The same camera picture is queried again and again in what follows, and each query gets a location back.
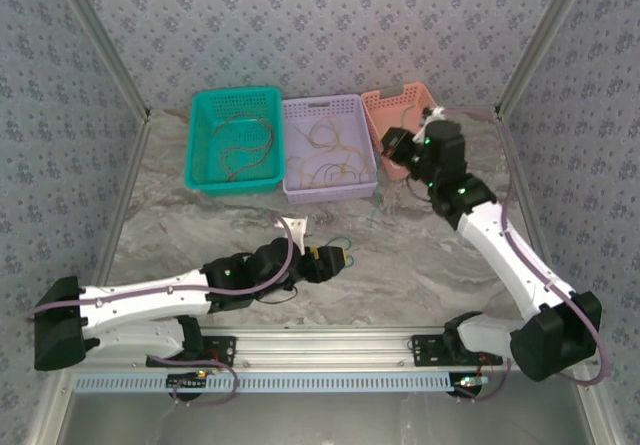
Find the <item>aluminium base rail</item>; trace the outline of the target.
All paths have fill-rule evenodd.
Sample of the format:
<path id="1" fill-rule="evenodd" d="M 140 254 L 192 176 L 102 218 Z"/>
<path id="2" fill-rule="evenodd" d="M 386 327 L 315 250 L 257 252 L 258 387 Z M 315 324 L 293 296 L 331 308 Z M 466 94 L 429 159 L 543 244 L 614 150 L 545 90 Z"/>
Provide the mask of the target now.
<path id="1" fill-rule="evenodd" d="M 71 340 L 47 339 L 36 347 L 40 371 L 74 366 L 97 368 L 179 368 L 192 361 L 163 360 L 178 351 L 179 341 L 200 342 L 204 336 L 234 336 L 234 364 L 242 372 L 391 371 L 416 368 L 408 348 L 413 335 L 454 333 L 433 327 L 229 328 L 204 327 L 191 318 L 152 321 Z M 471 369 L 474 366 L 427 366 Z"/>

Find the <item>salmon pink plastic basket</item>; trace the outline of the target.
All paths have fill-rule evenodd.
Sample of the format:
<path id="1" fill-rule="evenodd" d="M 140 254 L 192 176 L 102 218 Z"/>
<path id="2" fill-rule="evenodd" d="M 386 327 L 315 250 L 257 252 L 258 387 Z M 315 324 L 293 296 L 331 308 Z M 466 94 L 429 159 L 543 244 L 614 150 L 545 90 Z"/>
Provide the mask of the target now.
<path id="1" fill-rule="evenodd" d="M 391 181 L 404 179 L 407 171 L 383 157 L 381 139 L 393 127 L 416 133 L 420 128 L 423 110 L 434 108 L 437 103 L 421 82 L 372 90 L 360 97 L 374 151 L 381 157 L 388 178 Z"/>

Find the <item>small circuit board with LED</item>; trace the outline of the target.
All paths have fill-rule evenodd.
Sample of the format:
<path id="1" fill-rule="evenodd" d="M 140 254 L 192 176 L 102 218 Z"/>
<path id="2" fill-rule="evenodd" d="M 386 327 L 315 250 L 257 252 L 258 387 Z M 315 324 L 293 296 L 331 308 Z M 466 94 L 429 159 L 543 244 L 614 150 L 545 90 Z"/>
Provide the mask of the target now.
<path id="1" fill-rule="evenodd" d="M 168 374 L 165 379 L 167 389 L 204 389 L 207 383 L 205 372 Z"/>
<path id="2" fill-rule="evenodd" d="M 489 381 L 490 379 L 485 376 L 462 376 L 453 381 L 453 391 L 462 397 L 475 399 Z"/>

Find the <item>lilac perforated plastic basket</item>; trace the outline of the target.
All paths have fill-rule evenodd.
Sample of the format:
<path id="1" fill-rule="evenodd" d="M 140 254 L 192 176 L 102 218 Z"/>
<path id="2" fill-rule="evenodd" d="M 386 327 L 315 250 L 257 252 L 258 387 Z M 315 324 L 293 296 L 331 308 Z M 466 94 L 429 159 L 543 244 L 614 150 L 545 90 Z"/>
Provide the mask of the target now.
<path id="1" fill-rule="evenodd" d="M 283 190 L 291 204 L 374 195 L 377 165 L 359 95 L 288 99 L 282 105 Z"/>

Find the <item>aluminium frame post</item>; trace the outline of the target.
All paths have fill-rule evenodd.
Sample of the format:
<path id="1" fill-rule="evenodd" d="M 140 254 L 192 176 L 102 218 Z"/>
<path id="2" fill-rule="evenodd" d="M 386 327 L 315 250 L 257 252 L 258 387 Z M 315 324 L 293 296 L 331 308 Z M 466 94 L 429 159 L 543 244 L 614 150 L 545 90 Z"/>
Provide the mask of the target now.
<path id="1" fill-rule="evenodd" d="M 67 0 L 82 27 L 88 34 L 96 52 L 100 56 L 121 95 L 134 114 L 145 121 L 148 110 L 137 86 L 121 59 L 113 40 L 94 9 L 91 0 Z"/>
<path id="2" fill-rule="evenodd" d="M 549 1 L 511 78 L 496 103 L 496 115 L 500 120 L 505 120 L 513 112 L 575 1 Z"/>

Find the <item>teal perforated plastic basket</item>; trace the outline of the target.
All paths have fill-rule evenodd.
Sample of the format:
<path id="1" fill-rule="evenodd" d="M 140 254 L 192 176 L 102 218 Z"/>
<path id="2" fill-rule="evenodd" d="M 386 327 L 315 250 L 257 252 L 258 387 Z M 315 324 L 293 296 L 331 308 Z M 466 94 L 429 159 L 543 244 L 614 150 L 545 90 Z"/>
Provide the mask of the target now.
<path id="1" fill-rule="evenodd" d="M 209 196 L 270 193 L 284 174 L 277 88 L 217 89 L 193 97 L 184 173 L 188 188 Z"/>

